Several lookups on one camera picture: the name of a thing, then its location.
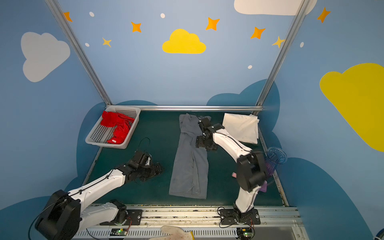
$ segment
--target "dark green mat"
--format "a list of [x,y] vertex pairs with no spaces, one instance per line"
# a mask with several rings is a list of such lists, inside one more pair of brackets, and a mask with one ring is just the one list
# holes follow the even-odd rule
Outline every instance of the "dark green mat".
[[[184,112],[141,112],[139,123],[126,149],[103,148],[94,166],[88,182],[106,174],[114,166],[127,162],[133,156],[139,142],[144,137],[151,139],[146,151],[152,155],[154,162],[160,162],[165,171],[146,182],[137,180],[125,184],[99,198],[95,203],[103,204],[117,199],[124,204],[139,205],[233,205],[239,185],[231,176],[236,171],[236,163],[221,147],[218,151],[208,152],[209,173],[207,199],[192,199],[168,194],[172,176],[173,162],[179,143],[179,115]],[[211,116],[212,123],[223,121],[224,113],[189,113],[198,116]],[[143,140],[140,149],[147,146]],[[247,144],[254,150],[262,151],[261,145]],[[283,206],[280,193],[275,183],[268,186],[266,193],[259,192],[255,205]]]

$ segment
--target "gray pants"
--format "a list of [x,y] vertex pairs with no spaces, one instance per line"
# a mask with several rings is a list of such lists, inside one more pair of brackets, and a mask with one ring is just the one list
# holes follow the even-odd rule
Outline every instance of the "gray pants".
[[181,133],[169,185],[170,195],[207,198],[207,150],[195,147],[196,137],[202,135],[198,122],[194,115],[179,116]]

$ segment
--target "basket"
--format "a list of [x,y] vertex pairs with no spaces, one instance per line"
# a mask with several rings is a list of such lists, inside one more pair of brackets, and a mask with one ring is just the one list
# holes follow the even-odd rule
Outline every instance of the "basket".
[[114,112],[114,113],[122,113],[124,115],[127,115],[131,118],[134,118],[135,121],[131,125],[131,129],[129,130],[129,133],[127,137],[125,138],[124,142],[122,144],[110,144],[107,143],[107,140],[111,139],[113,137],[113,131],[115,131],[115,127],[104,127],[100,125],[101,120],[103,119],[102,116],[100,116],[99,120],[96,122],[96,124],[93,126],[92,130],[89,132],[87,138],[85,139],[85,142],[92,145],[97,145],[100,147],[111,147],[111,148],[120,148],[125,149],[128,146],[129,140],[132,137],[133,131],[135,131],[135,128],[137,126],[137,123],[139,122],[139,114],[140,114],[140,108],[134,108],[130,106],[119,106],[119,105],[112,105],[105,109],[107,112]]

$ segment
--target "red garment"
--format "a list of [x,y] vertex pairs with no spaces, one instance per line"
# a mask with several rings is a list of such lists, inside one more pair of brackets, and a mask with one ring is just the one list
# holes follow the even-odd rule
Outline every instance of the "red garment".
[[130,118],[122,113],[113,113],[104,111],[102,114],[103,119],[100,122],[100,125],[105,127],[114,127],[117,126],[113,132],[113,137],[107,140],[111,144],[122,144],[127,137],[131,125],[135,119]]

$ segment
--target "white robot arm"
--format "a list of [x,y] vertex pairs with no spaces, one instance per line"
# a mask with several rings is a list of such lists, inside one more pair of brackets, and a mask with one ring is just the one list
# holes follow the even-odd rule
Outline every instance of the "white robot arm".
[[102,222],[115,220],[123,223],[127,219],[126,206],[117,200],[104,205],[89,207],[111,190],[140,178],[159,175],[163,168],[153,164],[151,155],[136,151],[134,157],[104,176],[69,192],[59,190],[52,194],[45,209],[38,216],[35,228],[48,240],[69,240],[77,231]]
[[202,136],[197,137],[196,147],[217,150],[220,145],[237,163],[239,195],[234,205],[234,218],[246,222],[252,214],[253,203],[264,181],[267,179],[264,155],[254,152],[232,137],[221,124],[212,125],[208,118],[199,121]]

